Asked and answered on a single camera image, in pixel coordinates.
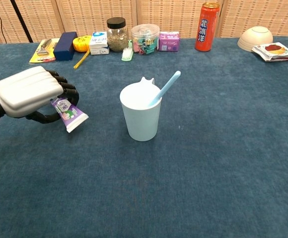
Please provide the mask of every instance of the white cup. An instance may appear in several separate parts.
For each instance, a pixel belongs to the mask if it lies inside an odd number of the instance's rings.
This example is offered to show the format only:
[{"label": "white cup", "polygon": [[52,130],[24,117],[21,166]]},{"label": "white cup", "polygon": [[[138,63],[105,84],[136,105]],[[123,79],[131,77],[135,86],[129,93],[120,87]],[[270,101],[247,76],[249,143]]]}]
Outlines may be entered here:
[{"label": "white cup", "polygon": [[154,79],[144,77],[138,83],[126,86],[120,93],[120,100],[125,122],[131,138],[137,141],[148,141],[156,136],[160,104],[148,107],[148,104],[159,93],[160,89],[154,85]]}]

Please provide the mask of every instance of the white bowl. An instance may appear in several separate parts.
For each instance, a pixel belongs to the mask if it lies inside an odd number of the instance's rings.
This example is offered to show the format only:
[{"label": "white bowl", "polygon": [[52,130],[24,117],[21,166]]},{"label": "white bowl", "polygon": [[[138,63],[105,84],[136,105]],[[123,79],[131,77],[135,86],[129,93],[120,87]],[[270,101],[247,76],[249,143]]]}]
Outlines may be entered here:
[{"label": "white bowl", "polygon": [[245,51],[251,51],[254,46],[270,43],[273,43],[271,31],[264,26],[254,26],[242,34],[238,46]]}]

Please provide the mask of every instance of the blue box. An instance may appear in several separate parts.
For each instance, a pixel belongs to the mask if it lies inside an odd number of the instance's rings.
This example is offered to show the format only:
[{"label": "blue box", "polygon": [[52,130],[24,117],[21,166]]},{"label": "blue box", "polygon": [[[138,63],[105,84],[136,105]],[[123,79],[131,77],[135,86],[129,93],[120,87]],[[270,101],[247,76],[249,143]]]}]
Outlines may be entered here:
[{"label": "blue box", "polygon": [[54,49],[57,61],[72,60],[74,55],[73,40],[77,38],[76,32],[64,32]]}]

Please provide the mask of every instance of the orange can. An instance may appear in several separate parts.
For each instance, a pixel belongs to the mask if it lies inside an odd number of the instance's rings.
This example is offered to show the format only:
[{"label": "orange can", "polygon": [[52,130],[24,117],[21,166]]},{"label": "orange can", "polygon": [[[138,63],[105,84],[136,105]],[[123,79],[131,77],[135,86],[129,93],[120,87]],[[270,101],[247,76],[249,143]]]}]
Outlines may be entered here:
[{"label": "orange can", "polygon": [[219,8],[220,5],[216,2],[206,2],[203,4],[195,43],[196,50],[204,52],[211,50]]}]

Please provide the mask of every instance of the jar of grains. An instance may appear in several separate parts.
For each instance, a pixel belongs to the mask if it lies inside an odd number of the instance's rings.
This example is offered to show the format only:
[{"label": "jar of grains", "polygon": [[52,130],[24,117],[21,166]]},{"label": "jar of grains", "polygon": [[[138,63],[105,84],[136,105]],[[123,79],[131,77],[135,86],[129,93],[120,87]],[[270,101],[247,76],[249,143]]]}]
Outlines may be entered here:
[{"label": "jar of grains", "polygon": [[113,51],[121,52],[129,45],[128,29],[123,17],[112,17],[107,21],[108,45]]}]

